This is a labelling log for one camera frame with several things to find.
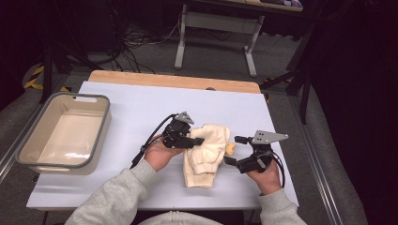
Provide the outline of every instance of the white table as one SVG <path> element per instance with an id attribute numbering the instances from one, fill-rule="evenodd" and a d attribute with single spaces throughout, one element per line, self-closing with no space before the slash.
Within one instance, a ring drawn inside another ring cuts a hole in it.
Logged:
<path id="1" fill-rule="evenodd" d="M 188 112 L 195 124 L 221 124 L 235 136 L 252 137 L 257 129 L 275 132 L 262 94 L 207 91 L 172 87 L 85 82 L 80 93 L 102 94 L 111 100 L 112 121 L 97 168 L 89 175 L 41 174 L 27 207 L 40 210 L 67 210 L 78 207 L 109 178 L 131 165 L 140 146 L 171 113 Z M 290 173 L 278 142 L 273 150 L 285 166 L 285 191 L 299 204 Z M 252 153 L 247 144 L 237 143 L 234 158 Z M 259 208 L 260 190 L 246 174 L 221 164 L 213 188 L 185 187 L 183 156 L 174 157 L 160 171 L 160 180 L 150 190 L 141 210 L 254 209 Z"/>

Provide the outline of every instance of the gray sleeve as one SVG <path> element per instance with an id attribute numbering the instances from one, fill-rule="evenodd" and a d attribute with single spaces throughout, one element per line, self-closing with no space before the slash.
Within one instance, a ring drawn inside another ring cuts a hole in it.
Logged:
<path id="1" fill-rule="evenodd" d="M 222 225 L 214 220 L 199 217 L 194 214 L 170 211 L 168 213 L 160 214 L 145 221 L 140 225 L 164 225 L 164 224 L 194 224 L 194 225 Z"/>
<path id="2" fill-rule="evenodd" d="M 262 224 L 306 224 L 297 214 L 298 207 L 289 201 L 283 188 L 259 199 Z"/>
<path id="3" fill-rule="evenodd" d="M 99 187 L 66 224 L 131 224 L 138 202 L 156 178 L 155 170 L 142 160 L 133 169 L 123 170 Z"/>

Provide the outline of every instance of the metal tray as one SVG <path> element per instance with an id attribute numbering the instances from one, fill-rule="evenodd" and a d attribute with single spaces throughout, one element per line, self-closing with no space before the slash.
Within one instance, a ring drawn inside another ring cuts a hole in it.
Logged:
<path id="1" fill-rule="evenodd" d="M 37 173 L 90 174 L 111 117 L 106 96 L 56 93 L 29 130 L 16 160 Z"/>

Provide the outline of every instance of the black cable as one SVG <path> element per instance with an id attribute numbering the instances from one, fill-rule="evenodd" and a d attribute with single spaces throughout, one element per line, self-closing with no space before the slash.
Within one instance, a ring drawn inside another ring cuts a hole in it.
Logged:
<path id="1" fill-rule="evenodd" d="M 157 137 L 156 139 L 153 139 L 152 141 L 150 141 L 150 143 L 148 144 L 148 146 L 152 145 L 153 142 L 155 142 L 156 140 L 161 139 L 161 138 L 162 138 L 162 136 L 160 135 L 160 136 Z"/>
<path id="2" fill-rule="evenodd" d="M 46 225 L 47 223 L 47 216 L 49 215 L 49 211 L 44 211 L 44 218 L 43 221 L 41 222 L 41 225 Z"/>
<path id="3" fill-rule="evenodd" d="M 248 40 L 247 34 L 245 32 L 245 25 L 246 25 L 246 19 L 243 20 L 243 25 L 242 25 L 242 33 L 243 33 L 243 35 L 245 36 L 245 39 L 246 39 L 244 45 L 246 46 L 249 40 Z"/>
<path id="4" fill-rule="evenodd" d="M 155 71 L 154 71 L 152 68 L 146 67 L 146 66 L 144 66 L 144 65 L 142 65 L 142 64 L 140 64 L 140 63 L 137 63 L 137 64 L 140 65 L 140 66 L 143 67 L 143 68 L 149 69 L 153 74 L 156 74 Z"/>
<path id="5" fill-rule="evenodd" d="M 135 72 L 135 68 L 132 66 L 131 61 L 130 61 L 131 59 L 129 59 L 124 52 L 122 52 L 122 55 L 129 62 L 132 71 Z"/>
<path id="6" fill-rule="evenodd" d="M 142 29 L 133 29 L 133 30 L 131 30 L 131 31 L 129 31 L 125 36 L 124 36 L 124 38 L 127 38 L 128 36 L 138 36 L 139 38 L 145 38 L 145 34 L 144 34 L 144 32 L 140 32 Z"/>
<path id="7" fill-rule="evenodd" d="M 144 156 L 144 153 L 145 153 L 147 147 L 156 140 L 155 139 L 155 140 L 151 141 L 153 136 L 155 136 L 156 132 L 158 132 L 158 130 L 161 128 L 161 126 L 163 126 L 164 123 L 166 123 L 167 120 L 169 120 L 170 118 L 175 117 L 176 115 L 177 114 L 171 114 L 171 115 L 167 116 L 163 121 L 161 121 L 161 123 L 158 125 L 158 127 L 156 127 L 156 129 L 152 132 L 152 134 L 146 140 L 146 143 L 143 146 L 141 146 L 140 152 L 132 160 L 130 169 L 134 168 L 138 164 L 138 162 L 140 162 L 141 158 Z"/>
<path id="8" fill-rule="evenodd" d="M 250 217 L 249 217 L 250 222 L 252 222 L 252 220 L 253 220 L 254 213 L 255 213 L 255 210 L 252 210 L 252 212 L 250 213 Z"/>
<path id="9" fill-rule="evenodd" d="M 65 18 L 62 16 L 61 10 L 59 9 L 58 5 L 55 3 L 55 0 L 53 0 L 53 5 L 54 5 L 55 10 L 56 10 L 56 12 L 58 13 L 59 18 L 61 19 L 62 23 L 63 23 L 63 24 L 65 25 L 65 27 L 67 28 L 68 33 L 69 33 L 69 36 L 70 36 L 70 39 L 72 40 L 73 44 L 74 44 L 75 47 L 77 48 L 76 51 L 79 51 L 79 50 L 81 49 L 81 47 L 77 44 L 76 39 L 74 38 L 74 36 L 73 36 L 73 34 L 72 34 L 72 32 L 71 32 L 71 30 L 70 30 L 70 28 L 69 28 L 68 23 L 65 21 Z"/>
<path id="10" fill-rule="evenodd" d="M 206 33 L 210 34 L 211 36 L 213 36 L 214 38 L 216 38 L 216 39 L 219 40 L 219 41 L 226 41 L 228 38 L 231 37 L 231 34 L 232 34 L 232 32 L 229 32 L 228 37 L 222 39 L 222 38 L 217 37 L 216 35 L 214 35 L 213 33 L 211 33 L 211 32 L 208 31 L 208 30 L 206 31 Z"/>
<path id="11" fill-rule="evenodd" d="M 115 59 L 114 61 L 116 62 L 116 65 L 120 68 L 120 71 L 123 71 L 122 66 L 120 66 L 120 64 L 117 62 L 117 60 Z"/>
<path id="12" fill-rule="evenodd" d="M 109 63 L 111 64 L 112 71 L 115 71 L 115 69 L 114 69 L 114 65 L 112 65 L 112 61 L 111 61 L 111 62 L 109 62 Z"/>
<path id="13" fill-rule="evenodd" d="M 120 55 L 120 50 L 118 50 L 117 52 L 115 52 L 112 56 L 110 56 L 109 58 L 106 59 L 102 59 L 102 60 L 98 60 L 98 61 L 93 61 L 90 60 L 91 62 L 93 62 L 96 65 L 101 65 L 101 64 L 105 64 L 105 63 L 109 63 L 111 61 L 114 61 L 118 56 Z M 74 61 L 73 59 L 69 58 L 70 62 L 73 65 L 76 65 L 78 67 L 84 66 L 83 63 L 79 62 L 79 61 Z"/>
<path id="14" fill-rule="evenodd" d="M 272 158 L 274 159 L 274 161 L 276 162 L 276 164 L 278 164 L 279 169 L 281 170 L 281 174 L 282 174 L 282 188 L 284 188 L 284 182 L 285 182 L 285 177 L 284 177 L 284 167 L 281 161 L 281 158 L 274 152 L 272 152 Z"/>
<path id="15" fill-rule="evenodd" d="M 138 66 L 137 59 L 135 58 L 135 55 L 132 53 L 132 51 L 130 50 L 129 47 L 127 47 L 126 49 L 132 55 L 132 58 L 134 58 L 135 66 L 137 67 L 138 72 L 141 73 L 141 70 L 140 70 L 140 67 Z"/>
<path id="16" fill-rule="evenodd" d="M 138 34 L 131 34 L 132 32 L 137 32 L 140 29 L 132 30 L 128 32 L 125 36 L 124 39 L 128 40 L 129 42 L 125 42 L 126 45 L 129 47 L 132 47 L 133 49 L 137 49 L 143 45 L 145 45 L 145 39 L 151 39 L 153 37 L 146 37 L 144 33 L 138 33 Z"/>

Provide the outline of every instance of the table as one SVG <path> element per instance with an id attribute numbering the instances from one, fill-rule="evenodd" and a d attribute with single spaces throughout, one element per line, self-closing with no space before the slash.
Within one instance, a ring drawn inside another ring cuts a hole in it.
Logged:
<path id="1" fill-rule="evenodd" d="M 287 11 L 298 11 L 298 12 L 302 11 L 302 7 L 290 7 L 290 6 L 262 3 L 259 0 L 224 0 L 224 1 L 205 1 L 205 2 L 213 3 L 215 5 L 223 4 L 225 2 L 234 3 L 234 4 L 237 3 L 236 5 L 237 8 L 239 8 L 239 5 L 243 5 L 243 6 L 252 6 L 257 8 L 276 8 Z M 184 57 L 185 42 L 186 42 L 185 29 L 187 26 L 190 26 L 190 27 L 221 30 L 221 31 L 251 35 L 252 37 L 249 45 L 244 46 L 243 49 L 249 69 L 249 74 L 251 77 L 256 77 L 257 72 L 255 70 L 252 52 L 255 45 L 255 41 L 257 40 L 261 27 L 263 25 L 263 21 L 264 21 L 264 15 L 258 16 L 257 20 L 246 19 L 246 18 L 235 18 L 229 16 L 221 16 L 209 13 L 189 11 L 189 6 L 184 4 L 182 7 L 180 37 L 176 52 L 175 68 L 176 69 L 182 68 L 182 60 Z"/>
<path id="2" fill-rule="evenodd" d="M 155 86 L 146 85 L 152 82 Z M 190 83 L 197 89 L 183 88 L 184 83 Z M 234 83 L 237 92 L 231 91 Z M 210 84 L 219 91 L 202 89 Z M 245 88 L 252 92 L 242 91 Z M 193 128 L 205 123 L 227 125 L 231 129 L 231 137 L 252 137 L 260 128 L 275 132 L 264 96 L 259 94 L 258 87 L 254 88 L 251 82 L 94 71 L 89 82 L 83 84 L 81 93 L 103 94 L 111 100 L 112 121 L 97 168 L 86 176 L 41 174 L 27 207 L 47 211 L 78 207 L 103 182 L 131 165 L 140 145 L 170 113 L 186 110 L 195 122 Z M 279 143 L 273 143 L 272 148 L 286 165 Z M 252 149 L 249 145 L 239 144 L 235 151 L 234 158 L 241 159 L 247 157 Z M 151 198 L 140 202 L 140 210 L 232 210 L 260 207 L 257 201 L 258 187 L 236 168 L 221 164 L 213 188 L 186 188 L 182 161 L 182 155 L 176 156 L 160 171 L 161 179 L 149 190 Z M 286 167 L 285 174 L 287 196 L 298 204 Z"/>

